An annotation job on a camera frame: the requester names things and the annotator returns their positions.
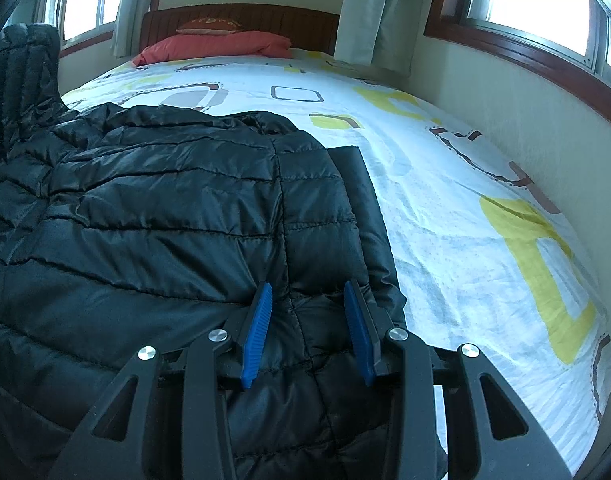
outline red pillow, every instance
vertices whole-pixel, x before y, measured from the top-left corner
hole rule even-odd
[[[291,46],[288,38],[258,30],[227,36],[179,34],[147,47],[132,62],[141,66],[197,57],[249,55],[292,59]]]

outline pillow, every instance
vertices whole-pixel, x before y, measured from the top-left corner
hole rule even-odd
[[[240,23],[224,18],[199,18],[181,25],[176,31],[179,34],[207,34],[209,36],[224,36],[242,29]]]
[[[288,38],[253,30],[227,36],[179,34],[149,46],[132,60],[137,66],[197,57],[267,56],[292,59]]]

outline wooden window frame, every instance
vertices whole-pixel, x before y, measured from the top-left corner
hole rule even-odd
[[[425,36],[488,52],[536,73],[579,98],[611,123],[611,87],[582,67],[519,37],[462,22],[468,0],[432,0]]]

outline small decorative pillow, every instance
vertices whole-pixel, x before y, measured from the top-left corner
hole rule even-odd
[[[179,34],[197,34],[199,36],[224,36],[242,29],[240,23],[229,18],[198,18],[181,25],[176,31]]]

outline window sill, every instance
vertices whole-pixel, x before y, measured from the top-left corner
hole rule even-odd
[[[432,0],[425,36],[469,46],[536,73],[579,98],[611,123],[611,87],[584,68],[543,48],[458,22],[464,0]]]
[[[106,23],[102,27],[97,27],[63,43],[59,57],[65,57],[73,52],[78,52],[89,46],[103,41],[111,40],[114,37],[114,22]]]

